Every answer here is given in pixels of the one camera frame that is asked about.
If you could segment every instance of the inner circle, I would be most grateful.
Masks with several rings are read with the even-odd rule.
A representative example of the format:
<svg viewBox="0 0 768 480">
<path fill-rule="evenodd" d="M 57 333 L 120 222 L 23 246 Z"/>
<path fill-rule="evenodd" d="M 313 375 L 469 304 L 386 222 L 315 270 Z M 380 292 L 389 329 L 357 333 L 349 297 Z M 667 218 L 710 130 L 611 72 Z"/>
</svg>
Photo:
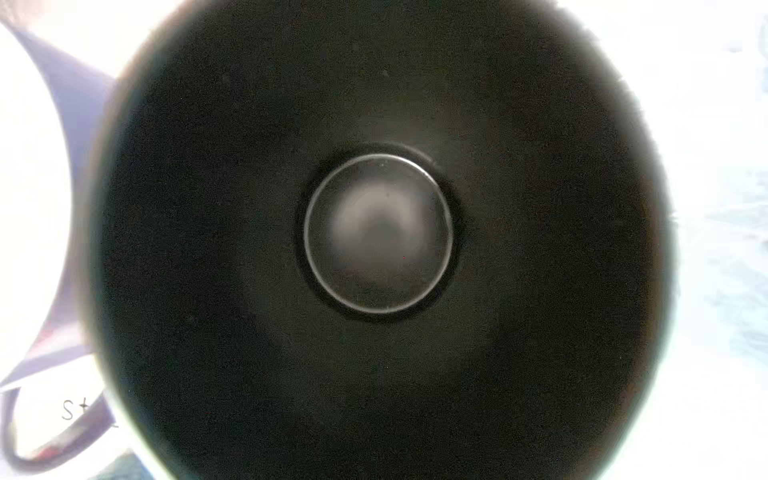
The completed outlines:
<svg viewBox="0 0 768 480">
<path fill-rule="evenodd" d="M 355 157 L 317 187 L 304 249 L 319 284 L 365 313 L 393 313 L 440 281 L 453 243 L 451 214 L 423 168 L 392 154 Z"/>
</svg>

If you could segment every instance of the black disc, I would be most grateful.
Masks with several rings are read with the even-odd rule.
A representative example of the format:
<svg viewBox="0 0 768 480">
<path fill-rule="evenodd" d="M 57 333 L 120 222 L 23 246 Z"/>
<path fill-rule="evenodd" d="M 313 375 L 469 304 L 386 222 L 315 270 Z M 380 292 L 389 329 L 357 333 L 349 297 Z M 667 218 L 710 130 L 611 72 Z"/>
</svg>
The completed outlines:
<svg viewBox="0 0 768 480">
<path fill-rule="evenodd" d="M 87 305 L 119 408 L 205 478 L 593 475 L 662 341 L 663 188 L 617 75 L 518 2 L 213 2 L 139 54 L 96 153 Z M 402 155 L 450 207 L 413 308 L 308 271 L 323 178 Z"/>
</svg>

